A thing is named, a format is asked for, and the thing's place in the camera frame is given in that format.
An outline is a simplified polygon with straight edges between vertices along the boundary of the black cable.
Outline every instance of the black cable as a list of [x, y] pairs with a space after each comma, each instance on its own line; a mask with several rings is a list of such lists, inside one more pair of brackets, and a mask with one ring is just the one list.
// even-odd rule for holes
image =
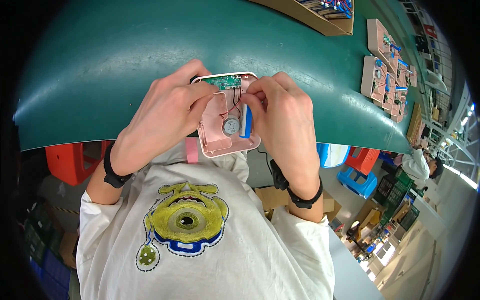
[[241, 116], [241, 112], [240, 112], [240, 109], [238, 108], [238, 106], [235, 106], [235, 88], [233, 88], [233, 107], [235, 107], [238, 111], [239, 111], [239, 118]]
[[259, 153], [265, 154], [265, 161], [267, 162], [267, 167], [268, 167], [268, 170], [270, 171], [270, 175], [272, 175], [272, 169], [270, 168], [270, 164], [268, 163], [268, 153], [267, 152], [262, 152], [262, 151], [258, 150], [258, 148], [257, 148], [257, 151]]

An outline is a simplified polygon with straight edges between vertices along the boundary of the assembled circuit board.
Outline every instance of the assembled circuit board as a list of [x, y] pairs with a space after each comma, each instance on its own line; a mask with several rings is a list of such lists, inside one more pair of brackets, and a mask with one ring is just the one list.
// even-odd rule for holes
[[203, 78], [202, 81], [205, 81], [208, 84], [213, 84], [218, 86], [220, 91], [241, 87], [240, 75], [227, 75], [227, 76], [220, 76], [220, 77]]

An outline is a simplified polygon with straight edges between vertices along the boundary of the green workbench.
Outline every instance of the green workbench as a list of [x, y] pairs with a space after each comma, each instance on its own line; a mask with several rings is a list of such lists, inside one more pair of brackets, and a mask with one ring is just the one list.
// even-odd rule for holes
[[326, 37], [245, 0], [71, 1], [24, 70], [21, 149], [115, 139], [154, 79], [199, 58], [213, 74], [287, 72], [313, 100], [318, 142], [407, 153], [410, 115], [397, 124], [360, 94], [366, 44], [361, 13], [353, 36]]

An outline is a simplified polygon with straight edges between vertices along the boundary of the red plastic stool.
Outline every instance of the red plastic stool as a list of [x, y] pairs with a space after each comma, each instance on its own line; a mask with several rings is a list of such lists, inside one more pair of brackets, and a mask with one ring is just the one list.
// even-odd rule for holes
[[[102, 141], [102, 154], [99, 160], [84, 155], [84, 143], [45, 147], [48, 169], [61, 181], [69, 185], [78, 185], [95, 171], [109, 144], [110, 141]], [[85, 169], [84, 162], [91, 166]]]
[[357, 156], [353, 156], [356, 147], [351, 147], [345, 164], [363, 175], [368, 175], [380, 154], [380, 150], [362, 148]]

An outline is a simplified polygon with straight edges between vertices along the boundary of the worker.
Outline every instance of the worker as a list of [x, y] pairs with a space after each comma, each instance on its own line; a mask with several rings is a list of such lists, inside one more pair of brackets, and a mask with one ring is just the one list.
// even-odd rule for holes
[[413, 183], [421, 189], [427, 184], [428, 178], [435, 179], [443, 173], [444, 163], [439, 157], [431, 158], [428, 149], [423, 149], [421, 145], [413, 145], [413, 149], [412, 155], [392, 153], [395, 157], [393, 163], [401, 166]]
[[184, 138], [218, 92], [190, 80], [210, 74], [191, 60], [153, 81], [107, 148], [81, 201], [82, 299], [332, 299], [312, 100], [284, 72], [241, 95], [289, 184], [268, 221], [242, 152], [186, 163]]

